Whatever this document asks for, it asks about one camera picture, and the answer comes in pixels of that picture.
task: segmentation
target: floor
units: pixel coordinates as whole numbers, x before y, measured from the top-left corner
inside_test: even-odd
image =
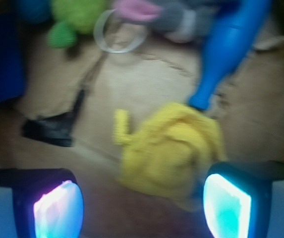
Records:
[[[35,50],[38,57],[35,68],[44,69],[41,62],[48,64],[46,58],[52,55],[46,55],[45,50],[40,49]],[[20,135],[20,128],[26,120],[24,115],[33,114],[32,110],[24,111],[24,108],[31,102],[31,108],[36,111],[39,104],[33,107],[33,103],[42,101],[35,94],[29,92],[21,101],[0,106],[0,167],[68,168],[73,171],[85,199],[83,237],[211,236],[202,209],[188,213],[175,207],[169,200],[128,190],[115,180],[119,174],[121,148],[113,145],[111,140],[114,110],[118,107],[130,110],[135,128],[161,104],[167,101],[182,102],[185,95],[193,90],[193,81],[188,78],[196,74],[196,67],[191,66],[196,59],[189,55],[189,60],[185,58],[187,49],[174,51],[179,52],[178,56],[174,53],[170,58],[175,61],[163,60],[167,51],[156,49],[153,56],[158,58],[150,59],[150,54],[135,55],[132,57],[136,61],[130,60],[130,67],[125,67],[128,59],[122,58],[122,64],[114,63],[114,56],[104,59],[94,91],[86,97],[75,125],[73,147],[60,148]],[[178,63],[178,57],[184,60],[181,63],[184,68],[176,70],[171,66]],[[51,60],[55,63],[58,56]],[[68,65],[69,71],[73,69],[76,74],[77,68],[72,68],[70,62]],[[146,67],[153,72],[161,71],[157,77],[163,80],[148,77],[144,72]],[[43,70],[42,74],[32,73],[33,79],[45,77],[49,80],[63,76],[58,68],[55,71]],[[134,76],[140,78],[132,81]],[[284,160],[284,46],[255,53],[232,78],[234,80],[216,95],[219,104],[216,118],[224,133],[228,157],[236,161]]]

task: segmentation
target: blue plastic bottle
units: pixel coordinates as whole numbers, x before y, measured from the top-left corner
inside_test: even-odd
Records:
[[[211,36],[203,50],[202,77],[191,107],[207,110],[218,83],[233,73],[250,50],[268,15],[271,0],[242,0],[224,6],[216,18]]]

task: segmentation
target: fabric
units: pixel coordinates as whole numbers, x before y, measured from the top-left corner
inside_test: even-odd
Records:
[[[188,199],[199,174],[227,160],[218,123],[179,103],[165,105],[132,135],[127,111],[118,110],[114,141],[124,147],[124,186],[170,198],[185,210],[191,210]]]

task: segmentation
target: toy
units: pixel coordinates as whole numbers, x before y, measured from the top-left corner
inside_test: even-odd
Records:
[[[115,119],[114,141],[124,147],[121,184],[170,198],[182,209],[193,209],[191,194],[209,166],[227,160],[217,121],[186,105],[165,105],[134,134],[128,134],[126,111]]]
[[[0,102],[21,96],[25,84],[15,15],[0,14]]]
[[[216,86],[236,70],[252,47],[271,2],[243,0],[239,5],[227,5],[221,9],[205,43],[201,82],[189,99],[190,106],[200,110],[209,108]]]
[[[76,44],[77,33],[93,33],[96,20],[106,9],[108,0],[52,0],[56,24],[48,42],[53,48],[69,48]]]
[[[146,25],[176,43],[209,35],[215,6],[239,0],[118,0],[114,7],[125,22]]]
[[[50,0],[15,0],[17,15],[26,23],[39,24],[51,17]]]

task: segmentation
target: stuffed animal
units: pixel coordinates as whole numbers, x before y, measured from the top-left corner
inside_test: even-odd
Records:
[[[206,37],[218,6],[240,0],[117,0],[117,15],[125,22],[146,25],[176,43]]]
[[[76,44],[77,33],[90,35],[108,0],[52,0],[56,24],[49,32],[53,48],[69,48]]]
[[[28,24],[48,21],[51,14],[50,0],[15,0],[16,13]]]

